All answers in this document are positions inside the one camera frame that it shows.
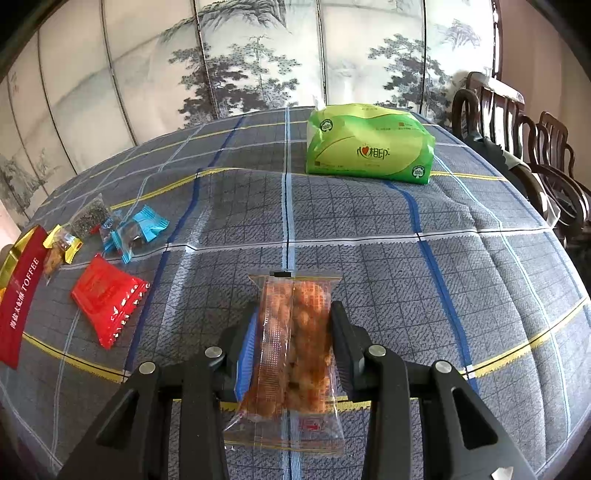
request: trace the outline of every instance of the dark wooden chair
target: dark wooden chair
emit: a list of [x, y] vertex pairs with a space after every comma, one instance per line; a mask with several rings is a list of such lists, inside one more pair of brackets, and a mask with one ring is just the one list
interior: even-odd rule
[[[561, 209], [561, 221], [565, 230], [570, 232], [579, 228], [589, 214], [589, 205], [576, 183], [563, 172], [548, 164], [540, 164], [537, 148], [540, 145], [538, 135], [540, 129], [534, 121], [524, 115], [525, 101], [517, 90], [508, 85], [485, 76], [479, 72], [471, 72], [466, 81], [465, 89], [458, 90], [452, 104], [452, 132], [464, 143], [474, 144], [478, 137], [489, 137], [503, 150], [518, 158], [523, 157], [523, 125], [527, 125], [527, 151], [530, 164], [513, 167], [510, 172], [517, 178], [507, 176], [544, 218], [548, 218], [548, 199], [550, 196]], [[560, 192], [568, 201], [558, 202]]]
[[573, 149], [566, 143], [569, 131], [548, 112], [540, 115], [537, 137], [530, 150], [530, 167], [540, 175], [548, 195], [560, 207], [559, 235], [566, 241], [589, 229], [591, 192], [565, 172], [566, 151], [570, 153], [569, 173], [574, 166]]
[[[508, 85], [479, 72], [470, 72], [465, 89], [456, 92], [452, 104], [452, 133], [475, 148], [475, 142], [488, 137], [518, 158], [522, 157], [521, 133], [523, 124], [530, 128], [528, 145], [535, 145], [535, 123], [523, 115], [523, 96]], [[524, 165], [510, 170], [507, 176], [513, 185], [544, 218], [548, 218], [545, 191]]]
[[565, 170], [566, 152], [569, 152], [568, 175], [574, 178], [574, 150], [566, 142], [569, 129], [551, 113], [542, 112], [538, 123], [538, 144], [536, 145], [538, 160], [544, 164]]

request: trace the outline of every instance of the snack package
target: snack package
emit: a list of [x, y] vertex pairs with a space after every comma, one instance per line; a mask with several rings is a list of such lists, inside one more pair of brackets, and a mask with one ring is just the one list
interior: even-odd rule
[[111, 348], [150, 284], [122, 272], [97, 254], [72, 289], [72, 298], [90, 320], [99, 343]]
[[103, 242], [103, 252], [107, 253], [111, 250], [115, 250], [115, 243], [113, 242], [111, 232], [117, 231], [121, 225], [121, 221], [121, 210], [117, 210], [116, 212], [113, 212], [107, 220], [100, 224], [99, 233], [100, 239]]
[[339, 275], [255, 274], [262, 290], [252, 379], [224, 430], [227, 445], [338, 454], [330, 293]]
[[131, 261], [133, 249], [151, 242], [168, 227], [168, 220], [148, 205], [136, 213], [130, 220], [123, 222], [111, 232], [115, 248], [120, 253], [124, 264]]
[[43, 242], [43, 246], [50, 250], [43, 262], [43, 273], [48, 283], [64, 262], [72, 263], [74, 255], [82, 246], [82, 241], [69, 230], [69, 225], [56, 225]]
[[99, 226], [111, 216], [111, 210], [103, 203], [102, 194], [78, 210], [68, 222], [72, 233], [82, 241], [98, 231]]
[[410, 112], [329, 105], [308, 120], [306, 173], [428, 183], [435, 138]]

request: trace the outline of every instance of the plaid tablecloth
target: plaid tablecloth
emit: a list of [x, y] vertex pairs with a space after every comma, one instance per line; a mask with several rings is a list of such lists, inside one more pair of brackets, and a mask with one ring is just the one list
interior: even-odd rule
[[[109, 351], [70, 298], [98, 236], [37, 289], [18, 370], [0, 367], [23, 455], [55, 474], [125, 375], [186, 359], [240, 318], [258, 294], [247, 273], [305, 268], [343, 273], [334, 298], [374, 342], [467, 373], [540, 478], [568, 457], [590, 420], [591, 307], [552, 231], [485, 160], [421, 117], [437, 141], [429, 185], [307, 176], [310, 112], [170, 133], [85, 171], [39, 208], [32, 223], [49, 229], [102, 192], [127, 216], [148, 203], [170, 226], [130, 264], [112, 260], [152, 288]], [[369, 412], [343, 398], [339, 413], [344, 457], [238, 449], [231, 477], [359, 478]], [[415, 404], [413, 423], [422, 478]]]

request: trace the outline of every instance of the green tissue pack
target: green tissue pack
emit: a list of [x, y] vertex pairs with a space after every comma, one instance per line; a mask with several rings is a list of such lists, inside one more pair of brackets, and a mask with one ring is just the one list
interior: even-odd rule
[[306, 173], [428, 183], [435, 138], [410, 112], [329, 105], [308, 119]]

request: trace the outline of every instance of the blue candy wrapper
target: blue candy wrapper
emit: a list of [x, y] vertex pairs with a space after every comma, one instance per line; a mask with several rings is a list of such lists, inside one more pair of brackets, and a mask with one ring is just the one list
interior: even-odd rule
[[158, 215], [147, 205], [134, 215], [134, 220], [138, 222], [147, 242], [154, 240], [169, 224], [166, 218]]
[[117, 251], [121, 253], [123, 263], [127, 264], [131, 261], [134, 247], [154, 240], [168, 224], [169, 221], [166, 218], [144, 205], [132, 218], [111, 231], [111, 240]]

